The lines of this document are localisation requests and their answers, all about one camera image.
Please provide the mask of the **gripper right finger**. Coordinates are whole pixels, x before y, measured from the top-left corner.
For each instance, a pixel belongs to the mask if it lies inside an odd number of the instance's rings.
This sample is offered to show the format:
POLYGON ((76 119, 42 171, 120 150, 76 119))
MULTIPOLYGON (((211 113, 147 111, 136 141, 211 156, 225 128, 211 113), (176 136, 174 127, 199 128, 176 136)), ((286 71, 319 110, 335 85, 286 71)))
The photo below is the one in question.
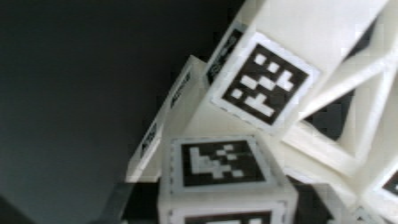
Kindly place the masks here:
POLYGON ((327 184, 295 184, 298 204, 293 224, 355 224, 353 215, 327 184))

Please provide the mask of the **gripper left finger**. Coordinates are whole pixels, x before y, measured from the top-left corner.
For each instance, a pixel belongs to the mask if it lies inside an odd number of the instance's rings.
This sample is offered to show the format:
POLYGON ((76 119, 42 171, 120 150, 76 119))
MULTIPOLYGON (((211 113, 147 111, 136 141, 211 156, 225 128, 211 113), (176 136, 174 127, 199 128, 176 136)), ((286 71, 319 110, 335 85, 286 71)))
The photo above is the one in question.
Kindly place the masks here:
POLYGON ((158 224, 158 183, 119 182, 99 217, 87 224, 158 224))

